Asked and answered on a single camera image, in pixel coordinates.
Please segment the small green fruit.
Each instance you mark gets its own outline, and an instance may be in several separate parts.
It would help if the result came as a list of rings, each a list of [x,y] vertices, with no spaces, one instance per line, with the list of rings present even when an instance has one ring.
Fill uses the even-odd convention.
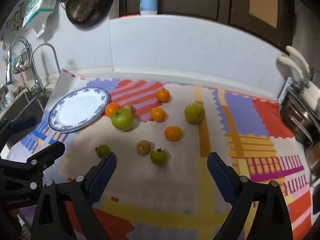
[[[95,148],[95,152],[100,159],[103,159],[107,153],[111,153],[112,151],[109,146],[105,144],[100,144],[98,147]]]

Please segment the large green apple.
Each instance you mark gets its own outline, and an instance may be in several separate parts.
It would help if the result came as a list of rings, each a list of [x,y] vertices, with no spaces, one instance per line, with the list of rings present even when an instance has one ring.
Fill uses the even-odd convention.
[[[126,132],[132,128],[134,117],[129,109],[119,108],[112,114],[111,122],[116,129]]]

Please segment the brown kiwi fruit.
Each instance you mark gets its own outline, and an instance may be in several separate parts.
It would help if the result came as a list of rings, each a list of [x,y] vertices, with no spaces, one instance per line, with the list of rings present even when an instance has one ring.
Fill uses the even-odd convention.
[[[151,144],[147,140],[141,140],[136,145],[136,151],[139,155],[148,155],[151,151]]]

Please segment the green tomato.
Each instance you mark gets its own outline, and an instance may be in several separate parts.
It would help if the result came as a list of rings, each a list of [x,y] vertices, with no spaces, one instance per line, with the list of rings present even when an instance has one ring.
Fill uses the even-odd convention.
[[[158,148],[150,153],[150,160],[154,165],[164,165],[167,162],[167,153],[161,148]]]

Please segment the orange tangerine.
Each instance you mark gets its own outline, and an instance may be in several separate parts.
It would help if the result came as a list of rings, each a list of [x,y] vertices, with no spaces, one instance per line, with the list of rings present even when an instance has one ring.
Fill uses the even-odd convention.
[[[179,141],[182,135],[182,130],[177,126],[168,126],[164,131],[164,136],[168,141]]]
[[[166,112],[160,107],[155,107],[151,109],[150,116],[153,121],[163,122],[166,119]]]

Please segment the yellow-green apple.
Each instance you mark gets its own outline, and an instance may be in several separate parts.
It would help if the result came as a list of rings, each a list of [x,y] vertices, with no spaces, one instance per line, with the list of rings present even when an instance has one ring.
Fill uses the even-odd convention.
[[[190,103],[184,109],[184,116],[190,124],[198,125],[205,117],[204,107],[200,103]]]

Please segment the kitchen sink basin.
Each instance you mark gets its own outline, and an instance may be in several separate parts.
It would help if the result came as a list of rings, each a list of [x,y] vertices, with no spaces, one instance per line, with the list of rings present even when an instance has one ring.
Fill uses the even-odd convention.
[[[46,131],[49,126],[47,121],[42,121],[42,118],[52,91],[52,89],[48,89],[41,95],[31,95],[29,92],[22,92],[20,96],[16,96],[15,100],[1,112],[1,119],[18,121],[35,116],[37,119],[36,126],[40,125]],[[25,130],[24,133],[32,132],[36,126]]]

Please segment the blue white porcelain plate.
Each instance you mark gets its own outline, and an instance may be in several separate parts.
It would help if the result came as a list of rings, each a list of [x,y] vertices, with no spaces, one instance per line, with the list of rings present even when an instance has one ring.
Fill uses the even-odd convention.
[[[48,117],[49,127],[59,133],[77,131],[93,122],[109,103],[109,93],[99,87],[75,90],[60,99]]]

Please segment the small brownish pear fruit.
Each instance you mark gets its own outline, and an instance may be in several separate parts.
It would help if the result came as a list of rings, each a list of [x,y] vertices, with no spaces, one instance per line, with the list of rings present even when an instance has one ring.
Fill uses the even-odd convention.
[[[129,111],[131,111],[133,113],[133,106],[132,105],[125,105],[124,108],[128,109]]]

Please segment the colourful patterned table mat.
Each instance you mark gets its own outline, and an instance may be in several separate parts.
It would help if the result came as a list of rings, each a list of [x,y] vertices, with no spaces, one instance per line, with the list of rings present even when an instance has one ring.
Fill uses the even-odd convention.
[[[117,157],[117,168],[93,209],[111,239],[212,239],[231,207],[208,171],[211,152],[253,182],[279,183],[294,239],[302,239],[311,228],[312,201],[304,150],[279,117],[278,103],[219,88],[84,78],[63,70],[42,121],[48,124],[56,102],[83,87],[101,87],[113,102],[132,105],[133,129],[121,132],[104,115],[68,134],[50,127],[45,131],[38,125],[12,147],[8,157],[25,161],[44,147],[63,142],[64,155],[44,174],[59,183],[86,174],[99,163],[95,148],[108,145]],[[170,92],[167,103],[156,98],[163,87]],[[198,125],[190,124],[184,116],[185,107],[195,102],[205,111]],[[165,121],[153,121],[150,111],[155,107],[166,112]],[[182,130],[179,141],[165,138],[168,126]],[[139,155],[136,145],[141,140],[150,142],[150,153],[158,148],[166,151],[166,164],[154,165],[150,153]]]

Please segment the white teal paper package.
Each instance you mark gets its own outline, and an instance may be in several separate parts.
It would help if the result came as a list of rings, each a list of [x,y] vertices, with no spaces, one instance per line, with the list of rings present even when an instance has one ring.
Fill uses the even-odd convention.
[[[25,8],[22,28],[44,28],[47,18],[54,12],[57,0],[30,0]]]

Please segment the orange with stem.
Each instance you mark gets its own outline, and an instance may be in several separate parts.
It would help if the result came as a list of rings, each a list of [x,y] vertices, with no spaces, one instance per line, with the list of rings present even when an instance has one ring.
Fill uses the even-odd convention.
[[[156,92],[156,98],[159,102],[167,103],[170,100],[170,92],[163,87]]]

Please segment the white knife block holder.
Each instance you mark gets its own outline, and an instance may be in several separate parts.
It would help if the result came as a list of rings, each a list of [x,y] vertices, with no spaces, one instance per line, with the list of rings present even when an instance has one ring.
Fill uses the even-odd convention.
[[[283,93],[288,90],[293,91],[310,108],[317,116],[319,116],[319,88],[312,82],[295,81],[288,77],[285,82]]]

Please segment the black hanging pan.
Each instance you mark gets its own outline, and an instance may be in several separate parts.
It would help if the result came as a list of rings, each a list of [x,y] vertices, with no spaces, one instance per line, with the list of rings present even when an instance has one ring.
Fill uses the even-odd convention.
[[[105,18],[105,16],[109,13],[112,3],[113,0],[99,0],[96,9],[92,12],[88,19],[85,20],[85,22],[73,23],[70,20],[69,21],[79,29],[93,27],[94,25],[102,21]]]

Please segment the dark wooden cabinet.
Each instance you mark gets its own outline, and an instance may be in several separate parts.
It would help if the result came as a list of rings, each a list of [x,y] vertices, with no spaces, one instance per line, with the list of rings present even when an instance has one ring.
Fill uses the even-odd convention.
[[[294,0],[158,0],[158,13],[230,25],[280,50],[293,41]]]

